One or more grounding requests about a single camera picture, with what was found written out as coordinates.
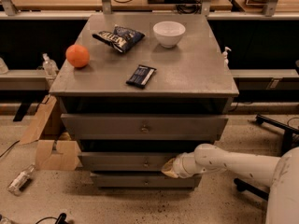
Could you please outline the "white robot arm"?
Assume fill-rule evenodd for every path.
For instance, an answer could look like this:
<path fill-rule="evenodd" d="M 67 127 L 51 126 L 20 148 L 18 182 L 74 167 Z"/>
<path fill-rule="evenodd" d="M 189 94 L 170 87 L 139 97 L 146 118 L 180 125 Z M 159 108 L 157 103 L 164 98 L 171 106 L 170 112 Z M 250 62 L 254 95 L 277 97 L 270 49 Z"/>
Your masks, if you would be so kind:
<path fill-rule="evenodd" d="M 201 144 L 194 152 L 169 160 L 162 173 L 172 178 L 189 178 L 223 169 L 270 188 L 265 224 L 299 224 L 299 147 L 273 157 Z"/>

